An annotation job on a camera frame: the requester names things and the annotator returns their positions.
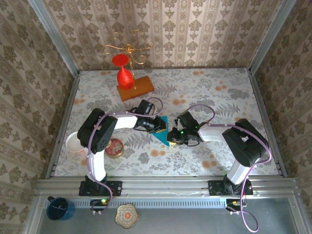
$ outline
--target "patterned wallpaper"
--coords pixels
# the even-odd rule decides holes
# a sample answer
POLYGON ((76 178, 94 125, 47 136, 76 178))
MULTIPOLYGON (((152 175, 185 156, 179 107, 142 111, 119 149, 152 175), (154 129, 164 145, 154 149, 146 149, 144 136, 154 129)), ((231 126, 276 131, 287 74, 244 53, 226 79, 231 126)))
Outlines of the patterned wallpaper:
POLYGON ((0 233, 22 231, 73 77, 26 0, 0 0, 0 233))
POLYGON ((256 72, 290 176, 312 220, 312 1, 297 0, 256 72))
POLYGON ((248 67, 282 0, 44 0, 80 70, 116 68, 101 53, 134 29, 155 47, 144 67, 248 67))

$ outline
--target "wooden base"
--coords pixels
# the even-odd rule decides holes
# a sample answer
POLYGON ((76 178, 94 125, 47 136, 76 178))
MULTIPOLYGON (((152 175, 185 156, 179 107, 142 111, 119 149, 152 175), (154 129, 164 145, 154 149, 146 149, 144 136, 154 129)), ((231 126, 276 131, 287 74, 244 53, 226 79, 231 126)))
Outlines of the wooden base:
POLYGON ((135 79, 135 85, 131 89, 124 90, 120 89, 119 86, 117 86, 117 89, 122 101, 136 98, 138 96, 150 93, 155 90, 148 76, 135 79))

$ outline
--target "gold wire ornament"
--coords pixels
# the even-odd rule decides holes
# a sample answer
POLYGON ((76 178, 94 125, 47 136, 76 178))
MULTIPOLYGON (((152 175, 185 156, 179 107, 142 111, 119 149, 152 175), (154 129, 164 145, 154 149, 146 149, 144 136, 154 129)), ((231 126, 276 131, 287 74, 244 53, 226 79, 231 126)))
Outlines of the gold wire ornament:
MULTIPOLYGON (((137 41, 140 40, 140 38, 142 38, 143 36, 143 32, 139 31, 139 30, 134 30, 131 35, 133 36, 137 36, 138 34, 140 33, 137 41)), ((114 32, 113 33, 113 39, 119 39, 117 37, 121 37, 122 39, 121 40, 124 40, 125 41, 125 35, 123 33, 119 33, 119 32, 114 32)), ((133 69, 133 62, 137 63, 137 64, 144 64, 147 60, 146 56, 145 55, 140 55, 138 57, 138 60, 136 60, 133 55, 132 55, 132 52, 136 52, 136 51, 143 51, 143 50, 148 50, 148 49, 151 49, 154 45, 155 45, 155 41, 153 40, 146 40, 144 42, 147 47, 146 48, 136 48, 135 45, 131 45, 131 44, 125 44, 124 47, 116 47, 116 46, 113 46, 113 45, 105 45, 102 47, 101 49, 101 52, 104 53, 104 54, 110 54, 110 52, 105 52, 105 48, 106 47, 110 47, 110 48, 114 48, 114 49, 118 49, 118 50, 122 50, 124 54, 128 55, 129 57, 129 64, 130 64, 130 69, 131 69, 131 72, 132 72, 132 76, 133 76, 133 79, 135 79, 135 71, 133 69)))

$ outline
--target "floral tablecloth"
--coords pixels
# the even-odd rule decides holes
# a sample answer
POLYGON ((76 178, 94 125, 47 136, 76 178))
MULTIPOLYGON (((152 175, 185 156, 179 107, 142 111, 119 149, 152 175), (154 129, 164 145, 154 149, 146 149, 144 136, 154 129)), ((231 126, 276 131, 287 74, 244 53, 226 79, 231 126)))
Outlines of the floral tablecloth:
MULTIPOLYGON (((169 130, 174 119, 189 106, 208 104, 216 111, 211 123, 234 123, 246 118, 266 137, 248 74, 244 68, 232 69, 159 69, 137 70, 136 77, 148 75, 155 91, 122 102, 118 94, 118 71, 87 71, 80 73, 79 88, 71 111, 64 141, 77 131, 91 111, 98 107, 106 112, 129 110, 144 98, 158 97, 163 101, 161 115, 168 116, 169 130)), ((204 107, 190 111, 202 122, 212 116, 204 107)), ((119 129, 113 138, 124 144, 118 159, 105 156, 108 176, 161 175, 224 175, 231 168, 234 156, 226 143, 203 142, 195 147, 168 147, 153 135, 133 129, 119 129)), ((55 176, 83 176, 87 173, 84 152, 71 153, 62 146, 55 176)), ((278 174, 274 161, 261 165, 254 175, 278 174)))

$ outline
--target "red glass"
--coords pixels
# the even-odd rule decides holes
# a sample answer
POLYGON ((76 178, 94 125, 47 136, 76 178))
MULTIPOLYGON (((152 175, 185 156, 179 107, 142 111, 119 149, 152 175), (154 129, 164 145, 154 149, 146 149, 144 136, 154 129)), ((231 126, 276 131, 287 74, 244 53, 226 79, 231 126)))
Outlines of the red glass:
POLYGON ((132 73, 123 67, 129 62, 129 57, 124 54, 116 55, 113 57, 112 62, 115 66, 120 67, 117 74, 118 86, 124 90, 131 89, 135 84, 135 80, 132 73))

